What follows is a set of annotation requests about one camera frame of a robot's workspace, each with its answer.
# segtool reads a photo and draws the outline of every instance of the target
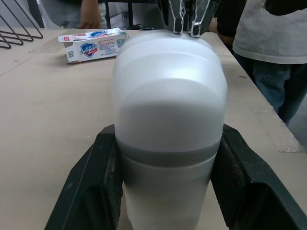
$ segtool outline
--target wooden surface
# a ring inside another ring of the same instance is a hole
[[[0,229],[44,228],[70,169],[112,124],[115,59],[65,64],[57,36],[0,49]],[[137,34],[129,32],[130,37]],[[277,173],[307,213],[307,154],[215,34],[202,36],[228,82],[226,123]],[[122,209],[119,230],[131,230]],[[212,186],[197,230],[226,230]]]

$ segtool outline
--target human hand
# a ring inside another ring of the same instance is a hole
[[[99,29],[101,16],[98,0],[83,0],[81,4],[81,21],[78,25],[84,29]]]

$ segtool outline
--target wire frame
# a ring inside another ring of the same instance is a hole
[[[10,9],[10,7],[6,4],[6,2],[4,0],[0,0],[3,5],[9,10],[9,12],[13,15],[13,17],[16,19],[16,21],[18,22],[18,24],[23,28],[23,30],[25,31],[25,34],[19,34],[16,33],[13,28],[7,23],[7,21],[0,15],[0,18],[4,21],[4,23],[9,27],[9,29],[11,30],[11,32],[8,31],[2,31],[0,30],[0,34],[2,34],[0,37],[3,39],[3,41],[0,42],[5,42],[8,44],[14,44],[14,45],[23,45],[23,41],[27,41],[27,42],[33,42],[34,38],[43,38],[42,33],[39,31],[38,27],[33,23],[33,21],[31,20],[31,18],[29,17],[29,15],[24,11],[24,9],[21,7],[21,5],[19,4],[19,2],[17,0],[13,0],[16,5],[20,8],[20,10],[25,14],[25,16],[27,17],[27,19],[30,21],[30,23],[33,25],[33,27],[37,30],[37,32],[39,33],[39,36],[34,36],[31,35],[27,29],[24,27],[24,25],[21,23],[21,21],[17,18],[17,16],[13,13],[13,11]],[[19,40],[19,42],[12,42],[12,41],[7,41],[6,38],[9,39],[14,39],[14,40]]]

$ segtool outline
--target soap box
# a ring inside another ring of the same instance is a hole
[[[119,28],[59,36],[69,63],[116,56],[128,39],[127,33]]]

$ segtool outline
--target floor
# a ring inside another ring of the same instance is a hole
[[[307,148],[307,96],[288,127],[301,145]]]

